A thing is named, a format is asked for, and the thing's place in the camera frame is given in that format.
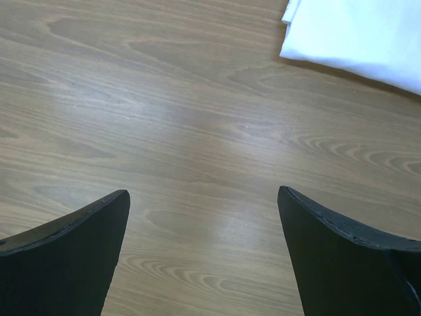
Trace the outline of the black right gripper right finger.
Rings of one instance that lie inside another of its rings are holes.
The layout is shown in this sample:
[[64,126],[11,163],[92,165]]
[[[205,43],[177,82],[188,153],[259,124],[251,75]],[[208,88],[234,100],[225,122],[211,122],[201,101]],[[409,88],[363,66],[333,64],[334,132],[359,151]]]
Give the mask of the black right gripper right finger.
[[420,241],[281,186],[278,209],[305,315],[419,315]]

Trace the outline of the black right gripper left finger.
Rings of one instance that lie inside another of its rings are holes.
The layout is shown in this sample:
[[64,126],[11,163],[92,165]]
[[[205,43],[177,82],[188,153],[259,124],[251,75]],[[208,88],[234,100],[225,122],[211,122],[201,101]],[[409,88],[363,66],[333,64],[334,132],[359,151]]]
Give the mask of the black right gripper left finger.
[[1,240],[2,315],[100,315],[130,210],[117,190]]

